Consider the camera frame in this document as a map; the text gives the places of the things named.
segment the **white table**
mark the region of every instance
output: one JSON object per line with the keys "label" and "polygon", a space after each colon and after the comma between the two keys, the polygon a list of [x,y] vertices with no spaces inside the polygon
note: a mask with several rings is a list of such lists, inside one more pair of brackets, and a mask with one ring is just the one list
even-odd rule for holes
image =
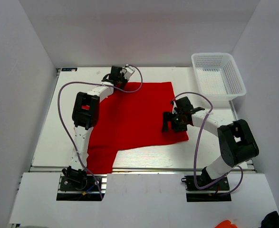
{"label": "white table", "polygon": [[[264,174],[245,174],[231,202],[186,202],[182,174],[108,174],[104,199],[56,201],[59,173],[25,173],[10,223],[49,228],[260,227],[277,210]],[[235,186],[239,174],[229,174]]]}
{"label": "white table", "polygon": [[[174,93],[185,91],[198,92],[192,67],[141,67],[144,82],[172,82]],[[110,72],[110,67],[82,67],[75,72],[61,72],[48,115],[40,134],[40,138],[32,161],[31,171],[51,171],[67,167],[71,159],[72,143],[64,131],[57,111],[57,95],[59,89],[71,81],[100,83],[102,77]],[[132,82],[139,82],[136,72]],[[86,92],[94,86],[69,85],[61,95],[61,110],[69,132],[73,135],[72,111],[78,92]],[[194,107],[202,106],[196,95],[188,95]],[[214,114],[227,120],[234,120],[229,103],[227,108],[215,108]],[[113,170],[191,170],[199,128],[188,126],[189,141],[167,146],[149,146],[117,153]],[[198,169],[209,165],[220,155],[218,138],[204,131],[198,154]]]}

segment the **black mounting bracket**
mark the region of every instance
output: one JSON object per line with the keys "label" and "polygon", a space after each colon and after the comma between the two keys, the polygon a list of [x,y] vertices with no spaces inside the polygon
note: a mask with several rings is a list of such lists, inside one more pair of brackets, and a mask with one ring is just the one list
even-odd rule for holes
{"label": "black mounting bracket", "polygon": [[75,127],[82,126],[88,130],[94,127],[99,119],[100,97],[79,92],[76,96],[72,119]]}
{"label": "black mounting bracket", "polygon": [[230,167],[258,156],[258,146],[245,120],[240,119],[232,124],[220,126],[217,132],[221,157]]}

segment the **orange object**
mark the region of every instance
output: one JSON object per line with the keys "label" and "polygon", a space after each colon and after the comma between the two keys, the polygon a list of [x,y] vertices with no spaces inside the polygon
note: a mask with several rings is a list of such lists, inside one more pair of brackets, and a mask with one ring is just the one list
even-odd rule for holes
{"label": "orange object", "polygon": [[231,224],[229,220],[225,220],[217,225],[215,228],[238,228],[236,225]]}

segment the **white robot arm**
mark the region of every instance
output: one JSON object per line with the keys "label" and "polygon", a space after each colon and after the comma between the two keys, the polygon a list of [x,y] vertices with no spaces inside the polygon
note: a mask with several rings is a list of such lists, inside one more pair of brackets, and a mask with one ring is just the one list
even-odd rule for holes
{"label": "white robot arm", "polygon": [[123,68],[113,66],[111,73],[102,80],[104,86],[98,86],[87,93],[79,92],[77,94],[72,118],[75,125],[75,144],[78,151],[75,148],[73,149],[72,160],[69,163],[73,169],[83,169],[77,152],[83,164],[87,165],[87,148],[90,135],[98,122],[99,104],[114,92],[114,88],[108,85],[123,89],[134,72],[135,69],[131,66]]}
{"label": "white robot arm", "polygon": [[[168,122],[175,132],[186,131],[187,125],[201,127],[207,112],[194,108],[188,97],[175,101],[172,112],[163,113],[163,132],[168,131]],[[221,155],[202,170],[205,184],[211,183],[231,171],[238,164],[258,156],[259,149],[245,120],[228,121],[211,113],[204,129],[219,138]]]}

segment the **white panel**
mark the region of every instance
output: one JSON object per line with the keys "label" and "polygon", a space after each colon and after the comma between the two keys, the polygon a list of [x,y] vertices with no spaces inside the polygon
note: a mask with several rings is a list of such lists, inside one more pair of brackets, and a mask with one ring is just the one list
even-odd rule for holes
{"label": "white panel", "polygon": [[0,227],[28,171],[56,70],[18,0],[0,0]]}
{"label": "white panel", "polygon": [[[172,82],[174,93],[185,91],[198,92],[193,68],[185,67],[141,67],[144,82]],[[48,116],[40,135],[34,155],[33,166],[66,167],[71,160],[73,145],[59,120],[57,95],[59,89],[71,81],[100,83],[104,75],[110,72],[109,67],[82,67],[75,72],[61,72]],[[140,81],[138,72],[130,81]],[[78,92],[87,92],[93,85],[69,85],[61,94],[61,112],[63,119],[73,134],[74,125],[71,118]],[[188,96],[193,106],[201,105],[196,95]],[[214,114],[233,121],[230,108],[215,109]],[[191,169],[193,167],[194,148],[198,135],[198,127],[188,127],[189,141],[168,146],[151,146],[119,151],[113,168],[161,168],[161,169]],[[204,131],[198,155],[198,168],[212,163],[220,155],[219,140],[216,136]]]}
{"label": "white panel", "polygon": [[188,66],[231,53],[259,0],[20,0],[57,67]]}
{"label": "white panel", "polygon": [[265,173],[279,209],[279,0],[262,0],[233,51],[247,88],[235,101],[246,119],[260,155],[254,159]]}
{"label": "white panel", "polygon": [[[110,174],[102,202],[56,201],[59,173],[25,173],[11,223],[49,228],[260,227],[277,210],[263,174],[245,174],[231,202],[186,202],[182,174]],[[229,174],[235,186],[239,174]]]}

